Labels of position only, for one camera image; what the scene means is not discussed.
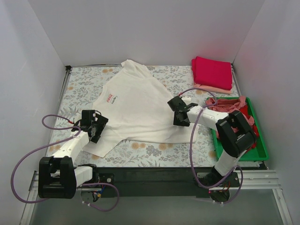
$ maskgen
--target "black base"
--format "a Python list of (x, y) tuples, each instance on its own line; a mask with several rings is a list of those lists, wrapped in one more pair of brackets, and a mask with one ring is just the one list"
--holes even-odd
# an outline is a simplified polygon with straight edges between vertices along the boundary
[[(211, 168), (195, 168), (196, 173), (211, 172)], [(196, 196), (209, 198), (209, 191), (198, 187), (193, 179), (189, 167), (163, 167), (163, 168), (132, 168), (132, 167), (97, 167), (100, 182), (107, 182), (111, 178), (111, 184), (115, 185), (122, 197), (132, 196)], [(240, 185), (237, 174), (230, 176), (230, 186)], [(101, 197), (115, 197), (113, 188), (107, 186)]]

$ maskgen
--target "mattress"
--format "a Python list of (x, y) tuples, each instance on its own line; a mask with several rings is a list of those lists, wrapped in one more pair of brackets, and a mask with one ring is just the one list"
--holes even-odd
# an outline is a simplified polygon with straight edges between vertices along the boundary
[[(91, 109), (92, 103), (99, 97), (103, 85), (121, 71), (122, 66), (112, 67), (74, 67), (72, 68), (66, 92), (62, 97), (59, 115), (73, 120), (82, 109)], [(149, 71), (174, 96), (193, 87), (193, 75), (190, 66), (148, 66)], [(217, 97), (237, 97), (237, 86), (233, 80), (232, 94), (216, 94)], [(187, 93), (192, 102), (204, 104), (210, 95), (201, 90)], [(68, 127), (65, 120), (57, 119), (56, 128)], [(70, 136), (70, 130), (54, 130), (51, 143)], [(61, 144), (47, 149), (47, 156), (52, 155)], [(200, 126), (199, 135), (193, 144), (193, 162), (198, 167), (212, 167), (216, 162), (216, 154), (211, 130)], [(82, 151), (75, 165), (96, 164), (108, 167), (189, 167), (189, 144), (165, 144), (123, 140), (105, 158)], [(241, 166), (257, 167), (258, 162), (239, 162)]]

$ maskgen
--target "t-shirt sleeve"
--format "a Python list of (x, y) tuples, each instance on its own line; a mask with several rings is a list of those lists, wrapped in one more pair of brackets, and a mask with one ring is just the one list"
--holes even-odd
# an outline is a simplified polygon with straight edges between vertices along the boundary
[(97, 144), (90, 142), (84, 146), (83, 150), (99, 157), (105, 157), (123, 139), (110, 127), (106, 126)]

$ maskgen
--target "red folded cloth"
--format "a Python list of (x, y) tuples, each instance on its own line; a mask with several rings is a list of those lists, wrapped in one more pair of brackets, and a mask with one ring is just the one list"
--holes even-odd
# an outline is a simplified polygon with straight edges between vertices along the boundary
[(201, 58), (192, 60), (194, 82), (224, 90), (232, 88), (232, 74), (230, 62), (221, 62)]

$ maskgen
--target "folded towel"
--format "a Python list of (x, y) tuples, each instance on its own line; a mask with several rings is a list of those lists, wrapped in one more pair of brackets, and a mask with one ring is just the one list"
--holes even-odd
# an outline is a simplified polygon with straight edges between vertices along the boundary
[(231, 94), (231, 90), (224, 90), (224, 89), (220, 89), (220, 88), (214, 88), (211, 86), (206, 86), (206, 85), (201, 85), (201, 84), (194, 84), (194, 88), (201, 88), (203, 90), (208, 90), (208, 91), (213, 91), (213, 92), (217, 92), (217, 93), (223, 93), (223, 94)]
[(192, 60), (194, 82), (214, 88), (231, 90), (232, 74), (230, 62), (221, 62), (196, 57)]

